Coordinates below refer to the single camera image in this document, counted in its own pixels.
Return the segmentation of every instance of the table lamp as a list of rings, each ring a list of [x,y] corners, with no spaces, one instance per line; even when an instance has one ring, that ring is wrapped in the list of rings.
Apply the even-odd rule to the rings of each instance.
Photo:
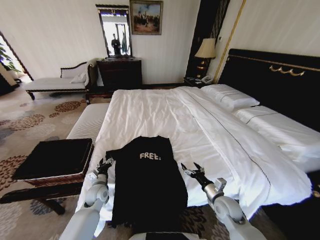
[[[197,58],[204,59],[198,66],[196,66],[197,78],[204,77],[208,71],[209,61],[206,59],[212,59],[216,57],[215,44],[215,38],[204,38],[198,52],[194,55]]]

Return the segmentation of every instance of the patterned carpet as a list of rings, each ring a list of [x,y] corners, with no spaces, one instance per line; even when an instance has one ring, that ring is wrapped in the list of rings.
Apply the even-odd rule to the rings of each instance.
[[[24,161],[39,141],[65,139],[87,106],[83,93],[35,93],[35,101],[21,87],[0,96],[0,196],[17,189],[32,187],[11,179],[15,169]],[[92,103],[109,102],[95,98]],[[59,198],[65,207],[57,215],[36,200],[0,205],[0,240],[58,240],[74,213],[77,196]],[[217,222],[208,205],[189,207],[181,216],[183,231],[199,234],[208,240],[227,240],[228,232]],[[260,210],[252,224],[269,240],[285,239],[280,230]],[[125,240],[132,229],[125,226],[105,227],[99,240]]]

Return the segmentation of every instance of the lamp base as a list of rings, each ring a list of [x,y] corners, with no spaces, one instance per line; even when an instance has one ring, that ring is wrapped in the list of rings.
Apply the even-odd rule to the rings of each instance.
[[[196,66],[196,77],[198,79],[202,79],[204,76],[206,76],[209,66],[209,61],[207,59],[203,59],[203,61],[200,62],[198,66]]]

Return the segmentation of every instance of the picture frame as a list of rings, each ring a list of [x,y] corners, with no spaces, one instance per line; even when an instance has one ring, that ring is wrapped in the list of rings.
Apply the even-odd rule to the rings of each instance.
[[[161,35],[163,1],[130,0],[131,33]]]

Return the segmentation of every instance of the mirror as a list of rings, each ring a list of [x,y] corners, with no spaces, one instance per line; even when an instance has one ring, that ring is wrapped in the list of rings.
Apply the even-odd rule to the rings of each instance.
[[[96,4],[96,7],[108,57],[132,57],[129,6]]]

